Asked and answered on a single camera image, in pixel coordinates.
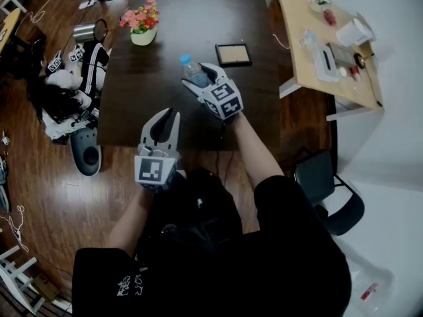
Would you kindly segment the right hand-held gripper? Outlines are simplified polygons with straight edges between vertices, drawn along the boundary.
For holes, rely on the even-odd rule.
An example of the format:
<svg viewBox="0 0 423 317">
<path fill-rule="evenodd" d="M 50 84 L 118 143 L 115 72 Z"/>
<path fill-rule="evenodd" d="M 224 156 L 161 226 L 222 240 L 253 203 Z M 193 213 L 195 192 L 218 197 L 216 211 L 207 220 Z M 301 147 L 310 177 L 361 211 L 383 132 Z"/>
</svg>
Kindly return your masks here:
<svg viewBox="0 0 423 317">
<path fill-rule="evenodd" d="M 243 110 L 243 100 L 236 84 L 223 68 L 211 63 L 200 63 L 206 76 L 206 85 L 200 87 L 188 79 L 181 83 L 192 92 L 200 103 L 220 120 L 227 120 Z"/>
</svg>

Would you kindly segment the clear plastic bottle blue label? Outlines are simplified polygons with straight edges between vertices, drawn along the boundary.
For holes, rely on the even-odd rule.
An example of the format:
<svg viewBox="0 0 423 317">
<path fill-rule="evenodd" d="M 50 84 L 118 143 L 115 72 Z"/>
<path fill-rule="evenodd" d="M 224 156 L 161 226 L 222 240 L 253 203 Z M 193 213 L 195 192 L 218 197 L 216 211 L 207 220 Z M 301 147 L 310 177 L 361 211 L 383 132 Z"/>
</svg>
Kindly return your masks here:
<svg viewBox="0 0 423 317">
<path fill-rule="evenodd" d="M 197 87 L 205 88 L 211 84 L 201 66 L 195 61 L 192 61 L 189 54 L 180 56 L 180 64 L 182 65 L 184 78 Z"/>
</svg>

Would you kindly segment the person's left forearm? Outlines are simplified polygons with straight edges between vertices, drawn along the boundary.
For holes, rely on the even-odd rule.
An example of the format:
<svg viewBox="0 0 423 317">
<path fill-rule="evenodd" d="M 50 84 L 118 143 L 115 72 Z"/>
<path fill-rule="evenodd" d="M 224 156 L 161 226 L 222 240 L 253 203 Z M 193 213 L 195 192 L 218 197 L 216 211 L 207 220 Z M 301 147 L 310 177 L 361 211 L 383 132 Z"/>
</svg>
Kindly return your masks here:
<svg viewBox="0 0 423 317">
<path fill-rule="evenodd" d="M 117 248 L 133 256 L 151 210 L 155 193 L 140 187 L 112 229 L 105 247 Z"/>
</svg>

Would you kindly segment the person's right forearm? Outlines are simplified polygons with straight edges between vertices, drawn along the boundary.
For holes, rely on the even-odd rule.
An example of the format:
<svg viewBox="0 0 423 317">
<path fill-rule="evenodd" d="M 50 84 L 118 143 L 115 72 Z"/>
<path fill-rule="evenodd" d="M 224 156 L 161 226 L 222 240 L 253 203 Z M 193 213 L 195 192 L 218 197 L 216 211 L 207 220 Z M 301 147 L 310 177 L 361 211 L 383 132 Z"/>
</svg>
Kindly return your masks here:
<svg viewBox="0 0 423 317">
<path fill-rule="evenodd" d="M 269 177 L 284 175 L 278 162 L 242 112 L 235 115 L 232 128 L 253 189 Z"/>
</svg>

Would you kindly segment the pink flowers in white pot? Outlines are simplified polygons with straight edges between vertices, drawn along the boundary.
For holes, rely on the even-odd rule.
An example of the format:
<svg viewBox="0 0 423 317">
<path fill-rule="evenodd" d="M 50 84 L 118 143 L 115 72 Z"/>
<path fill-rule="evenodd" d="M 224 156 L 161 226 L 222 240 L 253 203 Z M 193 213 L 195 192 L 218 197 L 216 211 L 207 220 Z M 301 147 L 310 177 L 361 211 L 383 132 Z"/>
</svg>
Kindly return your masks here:
<svg viewBox="0 0 423 317">
<path fill-rule="evenodd" d="M 159 11 L 156 0 L 147 0 L 142 6 L 134 10 L 127 10 L 119 21 L 120 27 L 130 29 L 130 39 L 137 46 L 147 46 L 155 39 Z"/>
</svg>

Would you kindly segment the person's black chest bag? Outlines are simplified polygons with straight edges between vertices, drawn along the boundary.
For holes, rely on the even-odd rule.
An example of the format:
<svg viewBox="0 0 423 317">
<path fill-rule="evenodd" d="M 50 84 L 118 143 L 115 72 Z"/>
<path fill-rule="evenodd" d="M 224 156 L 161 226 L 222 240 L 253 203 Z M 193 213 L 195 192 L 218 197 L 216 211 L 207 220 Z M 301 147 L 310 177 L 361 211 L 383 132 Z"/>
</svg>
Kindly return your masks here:
<svg viewBox="0 0 423 317">
<path fill-rule="evenodd" d="M 136 256 L 155 263 L 220 254 L 242 235 L 232 195 L 217 175 L 198 167 L 177 174 L 168 190 L 155 194 Z"/>
</svg>

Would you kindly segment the light wooden desk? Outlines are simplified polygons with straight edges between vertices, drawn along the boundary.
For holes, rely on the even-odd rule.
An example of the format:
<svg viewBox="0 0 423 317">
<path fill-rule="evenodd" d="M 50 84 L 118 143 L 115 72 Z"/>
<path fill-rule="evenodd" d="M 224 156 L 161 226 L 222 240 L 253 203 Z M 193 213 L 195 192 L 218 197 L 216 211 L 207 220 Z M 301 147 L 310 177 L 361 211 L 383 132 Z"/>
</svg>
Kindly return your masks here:
<svg viewBox="0 0 423 317">
<path fill-rule="evenodd" d="M 313 63 L 312 47 L 301 44 L 303 36 L 308 30 L 316 35 L 317 44 L 338 44 L 336 31 L 352 21 L 353 16 L 340 7 L 332 5 L 331 10 L 336 17 L 337 25 L 330 26 L 322 14 L 310 8 L 307 0 L 278 1 L 284 17 L 293 65 L 293 77 L 279 87 L 280 98 L 304 87 L 342 98 L 356 106 L 351 110 L 338 111 L 327 116 L 328 121 L 366 112 L 382 114 L 384 112 L 383 99 L 375 64 L 372 60 L 368 61 L 366 69 L 361 71 L 360 81 L 355 81 L 352 77 L 340 77 L 336 82 L 322 81 L 318 78 Z M 271 2 L 272 0 L 266 0 L 267 5 Z"/>
</svg>

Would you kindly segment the clear glass cup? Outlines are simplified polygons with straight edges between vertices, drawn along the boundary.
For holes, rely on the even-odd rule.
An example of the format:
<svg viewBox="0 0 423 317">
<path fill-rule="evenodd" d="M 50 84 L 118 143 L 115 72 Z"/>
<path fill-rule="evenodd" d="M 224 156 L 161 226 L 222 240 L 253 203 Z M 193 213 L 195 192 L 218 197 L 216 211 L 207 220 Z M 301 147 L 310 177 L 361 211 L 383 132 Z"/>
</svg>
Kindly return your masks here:
<svg viewBox="0 0 423 317">
<path fill-rule="evenodd" d="M 317 36 L 312 30 L 306 30 L 300 39 L 300 44 L 303 48 L 310 50 L 317 44 Z"/>
</svg>

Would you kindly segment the white tissue box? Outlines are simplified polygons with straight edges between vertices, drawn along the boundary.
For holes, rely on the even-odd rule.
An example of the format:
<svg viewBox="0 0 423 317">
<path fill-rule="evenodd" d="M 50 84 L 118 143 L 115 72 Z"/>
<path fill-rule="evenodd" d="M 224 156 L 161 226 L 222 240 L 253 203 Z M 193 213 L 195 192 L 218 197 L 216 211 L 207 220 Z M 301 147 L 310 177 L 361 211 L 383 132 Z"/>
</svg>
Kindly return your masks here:
<svg viewBox="0 0 423 317">
<path fill-rule="evenodd" d="M 311 55 L 318 80 L 335 83 L 339 76 L 331 49 L 327 45 L 314 44 Z"/>
</svg>

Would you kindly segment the stainless steel bin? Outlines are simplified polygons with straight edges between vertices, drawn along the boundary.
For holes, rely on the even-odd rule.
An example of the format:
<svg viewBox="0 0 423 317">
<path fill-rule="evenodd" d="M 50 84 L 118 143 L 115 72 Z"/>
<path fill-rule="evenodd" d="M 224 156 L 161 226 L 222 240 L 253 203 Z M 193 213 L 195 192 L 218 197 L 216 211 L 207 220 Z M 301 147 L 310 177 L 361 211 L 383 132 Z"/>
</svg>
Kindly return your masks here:
<svg viewBox="0 0 423 317">
<path fill-rule="evenodd" d="M 108 32 L 107 23 L 99 19 L 94 23 L 80 24 L 73 30 L 73 38 L 76 43 L 103 42 Z"/>
</svg>

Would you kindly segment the black office chair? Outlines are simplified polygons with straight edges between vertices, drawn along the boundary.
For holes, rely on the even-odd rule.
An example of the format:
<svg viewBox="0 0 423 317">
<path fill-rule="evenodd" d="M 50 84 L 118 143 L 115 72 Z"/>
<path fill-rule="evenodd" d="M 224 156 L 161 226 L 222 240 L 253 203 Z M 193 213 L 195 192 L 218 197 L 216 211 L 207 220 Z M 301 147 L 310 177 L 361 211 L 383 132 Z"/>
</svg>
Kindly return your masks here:
<svg viewBox="0 0 423 317">
<path fill-rule="evenodd" d="M 295 181 L 302 187 L 328 232 L 333 236 L 346 234 L 359 223 L 365 213 L 362 198 L 336 174 L 332 167 L 330 151 L 312 152 L 302 147 L 298 153 L 302 158 L 291 167 Z M 337 212 L 329 214 L 323 206 L 323 201 L 332 195 L 337 187 L 345 187 L 351 196 Z"/>
</svg>

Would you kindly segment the person's black shirt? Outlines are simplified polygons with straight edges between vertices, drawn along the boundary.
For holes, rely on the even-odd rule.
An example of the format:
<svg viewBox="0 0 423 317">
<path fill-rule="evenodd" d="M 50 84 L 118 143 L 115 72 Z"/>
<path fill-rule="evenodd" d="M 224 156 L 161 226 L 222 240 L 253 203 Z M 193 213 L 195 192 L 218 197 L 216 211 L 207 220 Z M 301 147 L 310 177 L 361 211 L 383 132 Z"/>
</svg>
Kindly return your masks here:
<svg viewBox="0 0 423 317">
<path fill-rule="evenodd" d="M 220 254 L 145 263 L 117 248 L 78 250 L 74 317 L 343 317 L 346 257 L 301 187 L 272 176 L 254 204 L 259 229 Z"/>
</svg>

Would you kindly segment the cardboard box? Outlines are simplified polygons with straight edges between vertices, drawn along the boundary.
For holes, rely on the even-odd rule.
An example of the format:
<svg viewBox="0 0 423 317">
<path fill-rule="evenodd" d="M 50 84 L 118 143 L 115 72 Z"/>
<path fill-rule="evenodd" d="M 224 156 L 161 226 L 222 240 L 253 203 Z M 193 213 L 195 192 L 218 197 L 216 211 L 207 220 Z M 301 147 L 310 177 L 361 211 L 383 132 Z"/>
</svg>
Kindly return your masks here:
<svg viewBox="0 0 423 317">
<path fill-rule="evenodd" d="M 59 294 L 59 289 L 43 273 L 34 278 L 32 286 L 48 302 L 53 302 Z"/>
</svg>

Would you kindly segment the white slatted rack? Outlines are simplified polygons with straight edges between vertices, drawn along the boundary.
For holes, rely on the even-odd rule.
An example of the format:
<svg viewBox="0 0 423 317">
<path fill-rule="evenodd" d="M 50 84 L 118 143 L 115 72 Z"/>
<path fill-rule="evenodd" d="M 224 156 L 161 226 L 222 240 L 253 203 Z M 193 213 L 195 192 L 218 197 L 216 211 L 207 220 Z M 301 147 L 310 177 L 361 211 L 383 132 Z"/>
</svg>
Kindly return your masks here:
<svg viewBox="0 0 423 317">
<path fill-rule="evenodd" d="M 20 252 L 19 245 L 15 245 L 0 254 L 0 279 L 14 299 L 32 316 L 37 316 L 40 307 L 46 299 L 34 288 L 34 278 L 25 272 L 37 263 L 37 258 L 32 257 L 24 264 L 17 265 L 9 257 Z"/>
</svg>

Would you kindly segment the clear water jug red label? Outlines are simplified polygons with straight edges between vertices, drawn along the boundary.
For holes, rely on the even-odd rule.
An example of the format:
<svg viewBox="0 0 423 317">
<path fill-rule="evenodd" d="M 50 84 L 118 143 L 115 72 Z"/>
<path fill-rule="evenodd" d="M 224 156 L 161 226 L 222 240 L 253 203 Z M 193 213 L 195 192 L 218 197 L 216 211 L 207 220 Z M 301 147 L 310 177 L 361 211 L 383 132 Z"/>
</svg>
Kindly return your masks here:
<svg viewBox="0 0 423 317">
<path fill-rule="evenodd" d="M 376 317 L 389 300 L 394 276 L 388 269 L 347 259 L 352 281 L 351 302 L 366 317 Z"/>
</svg>

